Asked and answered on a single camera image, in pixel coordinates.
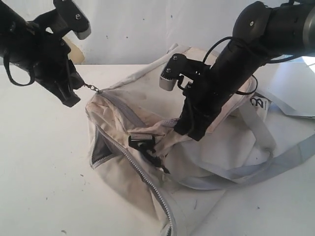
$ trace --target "white wall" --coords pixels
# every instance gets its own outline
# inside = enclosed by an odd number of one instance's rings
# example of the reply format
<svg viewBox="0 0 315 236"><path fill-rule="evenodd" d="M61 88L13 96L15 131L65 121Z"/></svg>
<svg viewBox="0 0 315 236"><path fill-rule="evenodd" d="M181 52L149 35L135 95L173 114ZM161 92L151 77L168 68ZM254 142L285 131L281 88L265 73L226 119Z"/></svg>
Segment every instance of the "white wall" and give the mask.
<svg viewBox="0 0 315 236"><path fill-rule="evenodd" d="M26 20L54 8L52 0L3 0ZM142 64L173 43L208 49L231 36L240 12L255 0L74 0L91 22L92 35L71 40L85 64ZM287 0L265 0L270 7Z"/></svg>

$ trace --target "white bag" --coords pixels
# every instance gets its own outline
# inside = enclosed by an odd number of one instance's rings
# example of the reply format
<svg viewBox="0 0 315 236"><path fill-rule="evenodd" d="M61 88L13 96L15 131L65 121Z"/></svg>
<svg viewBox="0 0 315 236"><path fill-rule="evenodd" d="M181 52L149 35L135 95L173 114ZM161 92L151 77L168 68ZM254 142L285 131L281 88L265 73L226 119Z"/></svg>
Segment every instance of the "white bag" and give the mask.
<svg viewBox="0 0 315 236"><path fill-rule="evenodd" d="M264 181L315 154L312 136L273 157L276 142L263 122L270 101L262 96L234 95L200 142L177 134L173 127L184 96L179 89L166 92L158 86L163 67L174 53L196 60L205 55L196 48L173 47L145 69L96 94L86 106L92 168L156 226L153 236L191 235L227 189ZM215 59L210 55L207 64ZM241 91L254 87L255 81L249 79ZM288 115L301 115L275 102ZM266 160L243 166L255 143Z"/></svg>

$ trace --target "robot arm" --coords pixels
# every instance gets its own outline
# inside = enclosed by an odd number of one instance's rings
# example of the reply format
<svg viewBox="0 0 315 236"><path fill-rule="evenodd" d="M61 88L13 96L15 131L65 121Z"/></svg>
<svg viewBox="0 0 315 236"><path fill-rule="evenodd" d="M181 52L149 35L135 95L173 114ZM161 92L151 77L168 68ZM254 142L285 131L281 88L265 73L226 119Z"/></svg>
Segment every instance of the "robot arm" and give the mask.
<svg viewBox="0 0 315 236"><path fill-rule="evenodd" d="M220 114L222 106L261 66L315 52L315 1L290 1L269 8L257 1L237 19L231 41L210 67L177 54L165 67L160 86L172 90L175 82L186 96L175 131L199 141ZM183 76L193 80L181 87Z"/></svg>
<svg viewBox="0 0 315 236"><path fill-rule="evenodd" d="M85 39L91 28L72 0L54 0L54 5L56 9L26 22L0 0L0 57L11 83L27 86L36 81L64 105L72 107L80 101L73 90L85 83L68 59L71 49L62 37L72 30L79 39ZM28 84L14 81L10 63L29 73Z"/></svg>

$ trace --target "white duffel bag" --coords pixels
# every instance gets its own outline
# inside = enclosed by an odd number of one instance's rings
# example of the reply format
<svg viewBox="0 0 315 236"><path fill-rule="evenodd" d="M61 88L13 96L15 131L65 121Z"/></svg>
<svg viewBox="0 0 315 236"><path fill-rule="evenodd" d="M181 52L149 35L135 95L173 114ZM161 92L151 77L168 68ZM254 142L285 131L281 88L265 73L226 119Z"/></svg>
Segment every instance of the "white duffel bag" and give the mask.
<svg viewBox="0 0 315 236"><path fill-rule="evenodd" d="M255 184L292 169L315 154L315 136L274 157L276 141L264 121L273 100L290 116L300 114L276 97L234 95L196 142L173 127L184 104L182 91L159 87L175 53L202 60L205 51L174 46L167 55L95 94L86 106L90 165L106 184L153 225L150 236L189 236L231 188ZM210 55L207 64L216 60ZM240 89L252 91L250 78ZM259 158L254 147L259 147ZM248 160L255 164L245 166Z"/></svg>

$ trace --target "white tabletop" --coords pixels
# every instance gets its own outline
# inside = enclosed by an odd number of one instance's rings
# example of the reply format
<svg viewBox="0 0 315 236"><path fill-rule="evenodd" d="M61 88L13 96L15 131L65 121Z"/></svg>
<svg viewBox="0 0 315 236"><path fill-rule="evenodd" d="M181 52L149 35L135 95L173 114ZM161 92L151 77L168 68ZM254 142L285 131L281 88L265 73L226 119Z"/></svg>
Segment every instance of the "white tabletop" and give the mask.
<svg viewBox="0 0 315 236"><path fill-rule="evenodd" d="M77 69L87 83L106 88L142 67ZM12 75L27 78L17 68ZM315 113L315 75L304 64L270 65L256 76L291 106ZM152 235L90 168L84 107L93 92L82 88L77 94L82 101L67 108L38 84L13 86L0 67L1 235ZM312 158L269 181L227 192L196 235L315 235L314 169Z"/></svg>

